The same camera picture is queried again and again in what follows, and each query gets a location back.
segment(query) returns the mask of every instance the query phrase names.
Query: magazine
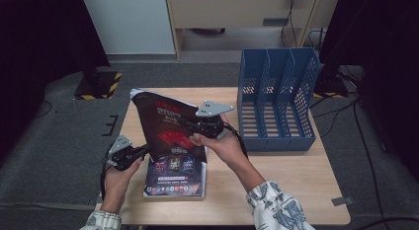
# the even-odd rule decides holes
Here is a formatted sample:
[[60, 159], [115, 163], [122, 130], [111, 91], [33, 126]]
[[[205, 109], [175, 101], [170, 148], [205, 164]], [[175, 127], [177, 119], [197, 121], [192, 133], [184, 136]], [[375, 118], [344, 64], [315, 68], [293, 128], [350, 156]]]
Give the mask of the magazine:
[[151, 91], [133, 89], [131, 100], [136, 105], [144, 137], [151, 159], [158, 160], [169, 155], [190, 155], [207, 162], [204, 146], [197, 146], [191, 140], [193, 132], [179, 120], [198, 123], [198, 106]]
[[143, 196], [200, 200], [206, 194], [207, 164], [190, 155], [171, 155], [149, 161]]

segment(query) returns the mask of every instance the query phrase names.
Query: yellow and black tape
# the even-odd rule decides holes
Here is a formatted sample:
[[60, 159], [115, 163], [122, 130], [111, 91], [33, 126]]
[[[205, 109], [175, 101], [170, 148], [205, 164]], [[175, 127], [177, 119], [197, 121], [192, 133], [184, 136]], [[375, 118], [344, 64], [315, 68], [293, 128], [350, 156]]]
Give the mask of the yellow and black tape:
[[75, 100], [95, 100], [95, 99], [109, 99], [114, 94], [115, 90], [118, 87], [118, 83], [120, 82], [121, 76], [123, 73], [115, 73], [115, 77], [109, 87], [109, 92], [106, 94], [93, 94], [93, 93], [86, 93], [81, 95], [74, 95]]

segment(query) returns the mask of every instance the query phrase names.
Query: hand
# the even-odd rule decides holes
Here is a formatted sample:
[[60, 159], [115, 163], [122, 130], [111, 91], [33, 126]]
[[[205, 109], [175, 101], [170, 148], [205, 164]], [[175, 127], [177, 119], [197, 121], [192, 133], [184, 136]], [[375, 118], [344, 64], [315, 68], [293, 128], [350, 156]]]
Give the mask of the hand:
[[[224, 122], [228, 123], [228, 119], [224, 114], [221, 115], [221, 118]], [[262, 175], [244, 155], [237, 137], [232, 132], [228, 132], [220, 139], [209, 139], [201, 134], [195, 133], [191, 137], [191, 140], [196, 145], [204, 145], [212, 149], [236, 174], [247, 192], [252, 191], [265, 182]]]
[[126, 199], [129, 180], [138, 170], [141, 161], [141, 158], [135, 160], [128, 169], [122, 172], [113, 167], [107, 171], [105, 178], [106, 195], [101, 210], [116, 214], [120, 212]]
[[[228, 123], [225, 114], [221, 114], [220, 116], [224, 122]], [[191, 137], [191, 140], [196, 145], [204, 145], [212, 149], [230, 168], [234, 166], [235, 163], [243, 162], [243, 159], [247, 159], [243, 154], [237, 137], [232, 132], [228, 132], [220, 139], [209, 139], [201, 134], [195, 133], [194, 136]]]

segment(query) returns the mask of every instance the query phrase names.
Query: person's left hand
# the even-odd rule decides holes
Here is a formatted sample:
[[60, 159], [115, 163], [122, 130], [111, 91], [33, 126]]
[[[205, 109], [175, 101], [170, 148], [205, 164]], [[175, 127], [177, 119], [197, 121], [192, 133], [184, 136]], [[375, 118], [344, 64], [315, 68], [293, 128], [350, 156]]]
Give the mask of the person's left hand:
[[138, 170], [141, 161], [141, 158], [135, 160], [128, 169], [122, 172], [113, 167], [107, 171], [105, 178], [106, 195], [101, 210], [116, 214], [120, 213], [126, 198], [129, 180]]

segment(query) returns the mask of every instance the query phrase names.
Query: gray carpet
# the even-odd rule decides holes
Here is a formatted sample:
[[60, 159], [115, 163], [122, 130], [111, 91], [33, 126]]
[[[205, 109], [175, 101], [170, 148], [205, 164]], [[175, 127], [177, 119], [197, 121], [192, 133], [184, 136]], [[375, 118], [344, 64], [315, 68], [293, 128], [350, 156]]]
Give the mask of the gray carpet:
[[[237, 86], [239, 74], [238, 63], [138, 63], [114, 64], [113, 68], [123, 76], [111, 99], [73, 100], [81, 73], [47, 87], [46, 102], [0, 169], [0, 229], [78, 229], [84, 225], [100, 190], [102, 159], [121, 130], [130, 89]], [[341, 109], [357, 96], [324, 100], [312, 113], [321, 115]], [[418, 183], [395, 154], [381, 151], [374, 127], [359, 106], [357, 115], [373, 159], [384, 215], [418, 218]], [[348, 206], [352, 217], [348, 226], [316, 228], [358, 229], [380, 220], [377, 193], [353, 107], [340, 112], [333, 122], [334, 116], [323, 115], [315, 121], [320, 134], [327, 133], [333, 123], [322, 141], [343, 196], [350, 196], [355, 203]], [[108, 135], [114, 117], [118, 118], [116, 126]], [[59, 203], [73, 210], [40, 207], [46, 203]], [[413, 221], [388, 225], [390, 229], [419, 229], [419, 223]], [[369, 229], [385, 228], [380, 224]]]

